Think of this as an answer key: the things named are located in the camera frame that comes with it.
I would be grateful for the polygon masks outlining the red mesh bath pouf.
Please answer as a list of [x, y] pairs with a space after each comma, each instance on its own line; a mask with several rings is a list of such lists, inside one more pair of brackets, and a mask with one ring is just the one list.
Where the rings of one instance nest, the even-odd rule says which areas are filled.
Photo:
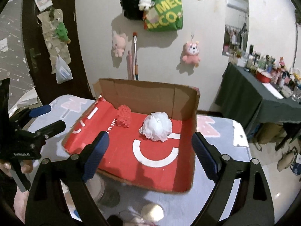
[[131, 123], [131, 110], [126, 105], [121, 105], [117, 110], [116, 123], [119, 127], [128, 128]]

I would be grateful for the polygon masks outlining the white mesh bath pouf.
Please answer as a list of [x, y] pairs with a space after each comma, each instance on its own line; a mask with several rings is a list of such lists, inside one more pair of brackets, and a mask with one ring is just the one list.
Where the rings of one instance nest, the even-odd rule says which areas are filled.
[[165, 112], [155, 112], [148, 115], [139, 133], [151, 141], [165, 142], [172, 133], [173, 124]]

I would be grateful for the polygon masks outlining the white plastic bag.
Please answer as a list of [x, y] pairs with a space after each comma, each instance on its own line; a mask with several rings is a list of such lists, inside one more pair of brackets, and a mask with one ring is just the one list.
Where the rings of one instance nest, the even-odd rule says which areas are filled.
[[61, 58], [60, 55], [57, 55], [56, 59], [56, 81], [58, 84], [62, 84], [69, 80], [72, 80], [72, 72], [67, 63]]

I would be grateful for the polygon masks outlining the light blue table cover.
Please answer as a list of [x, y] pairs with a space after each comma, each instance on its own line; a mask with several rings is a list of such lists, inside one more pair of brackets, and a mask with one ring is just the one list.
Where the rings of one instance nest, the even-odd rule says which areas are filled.
[[[52, 111], [35, 119], [29, 126], [34, 132], [40, 127], [59, 119], [66, 123], [69, 131], [78, 118], [93, 104], [92, 100], [73, 95], [63, 95], [52, 101]], [[215, 145], [220, 153], [228, 154], [235, 160], [249, 161], [249, 146], [242, 126], [231, 119], [197, 116], [197, 129], [202, 132], [208, 143]], [[210, 195], [214, 183], [208, 180], [200, 162], [195, 162], [192, 189], [184, 194], [167, 194], [145, 190], [114, 181], [104, 175], [89, 180], [88, 187], [97, 190], [98, 185], [118, 191], [120, 201], [113, 208], [98, 204], [104, 217], [118, 215], [128, 221], [141, 218], [142, 208], [150, 203], [164, 209], [164, 218], [159, 225], [191, 225]]]

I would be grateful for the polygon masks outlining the green plush on door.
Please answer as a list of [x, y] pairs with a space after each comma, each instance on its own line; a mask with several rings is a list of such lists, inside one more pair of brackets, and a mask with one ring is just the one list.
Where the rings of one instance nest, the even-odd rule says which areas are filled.
[[68, 30], [63, 22], [59, 22], [55, 32], [61, 41], [66, 42], [67, 44], [71, 42], [68, 38]]

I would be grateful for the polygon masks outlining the beige round sponge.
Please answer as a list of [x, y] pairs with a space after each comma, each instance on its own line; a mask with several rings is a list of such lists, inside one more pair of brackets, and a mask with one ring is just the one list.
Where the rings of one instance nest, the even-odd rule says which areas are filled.
[[150, 222], [159, 222], [164, 218], [164, 209], [159, 204], [150, 203], [141, 209], [141, 216]]

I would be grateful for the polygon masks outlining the red lined cardboard box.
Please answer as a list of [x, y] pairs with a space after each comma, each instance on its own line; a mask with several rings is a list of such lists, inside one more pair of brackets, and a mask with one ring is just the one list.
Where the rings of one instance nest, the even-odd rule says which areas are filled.
[[98, 99], [63, 140], [80, 153], [104, 131], [109, 146], [98, 170], [116, 180], [164, 193], [192, 187], [199, 90], [168, 83], [99, 79]]

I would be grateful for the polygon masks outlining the pale pink bunny plush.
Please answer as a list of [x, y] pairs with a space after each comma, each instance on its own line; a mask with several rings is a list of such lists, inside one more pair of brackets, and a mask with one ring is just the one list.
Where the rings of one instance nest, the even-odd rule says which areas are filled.
[[113, 32], [112, 37], [112, 48], [113, 55], [117, 58], [121, 58], [125, 52], [127, 46], [128, 36], [125, 33], [118, 34], [116, 31]]

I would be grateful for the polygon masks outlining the dark cloth covered table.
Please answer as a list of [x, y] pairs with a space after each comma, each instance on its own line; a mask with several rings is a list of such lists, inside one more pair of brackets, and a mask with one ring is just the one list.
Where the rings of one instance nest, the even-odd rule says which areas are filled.
[[225, 118], [239, 122], [245, 132], [261, 123], [300, 123], [300, 104], [278, 99], [251, 73], [229, 63], [215, 99]]

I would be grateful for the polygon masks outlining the red bowl on table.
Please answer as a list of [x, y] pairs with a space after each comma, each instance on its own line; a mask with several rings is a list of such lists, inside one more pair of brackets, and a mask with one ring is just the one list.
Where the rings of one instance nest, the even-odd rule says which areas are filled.
[[266, 71], [262, 71], [260, 69], [257, 69], [256, 71], [256, 79], [260, 81], [261, 83], [270, 83], [272, 76], [270, 73]]

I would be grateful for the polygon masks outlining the green tote bag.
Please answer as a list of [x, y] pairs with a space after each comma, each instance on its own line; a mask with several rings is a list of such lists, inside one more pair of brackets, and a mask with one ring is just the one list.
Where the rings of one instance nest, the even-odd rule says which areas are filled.
[[182, 0], [152, 0], [154, 6], [144, 11], [144, 29], [150, 32], [177, 31], [183, 28]]

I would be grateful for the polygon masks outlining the pink bear plush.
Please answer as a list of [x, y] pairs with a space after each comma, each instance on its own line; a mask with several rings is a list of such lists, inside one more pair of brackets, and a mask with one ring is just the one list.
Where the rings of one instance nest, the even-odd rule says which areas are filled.
[[199, 42], [188, 41], [184, 45], [184, 55], [182, 61], [186, 64], [193, 65], [193, 67], [198, 67], [201, 61], [199, 57]]

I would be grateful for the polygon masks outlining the black bag on wall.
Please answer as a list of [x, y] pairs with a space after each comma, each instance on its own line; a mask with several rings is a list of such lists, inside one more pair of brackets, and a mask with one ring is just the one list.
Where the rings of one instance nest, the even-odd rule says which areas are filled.
[[133, 21], [142, 21], [144, 12], [139, 9], [140, 0], [120, 0], [125, 18]]

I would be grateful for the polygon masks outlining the small white plush keychain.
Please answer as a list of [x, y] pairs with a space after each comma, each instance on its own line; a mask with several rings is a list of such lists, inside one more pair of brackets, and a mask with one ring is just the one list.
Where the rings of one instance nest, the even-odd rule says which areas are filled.
[[152, 0], [139, 0], [138, 6], [140, 11], [148, 11], [154, 6], [154, 3]]

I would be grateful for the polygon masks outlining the wall mirror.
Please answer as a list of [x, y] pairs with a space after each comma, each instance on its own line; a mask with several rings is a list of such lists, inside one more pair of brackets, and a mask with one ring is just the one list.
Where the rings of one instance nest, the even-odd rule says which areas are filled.
[[225, 0], [226, 21], [222, 54], [234, 49], [247, 51], [249, 38], [249, 0]]

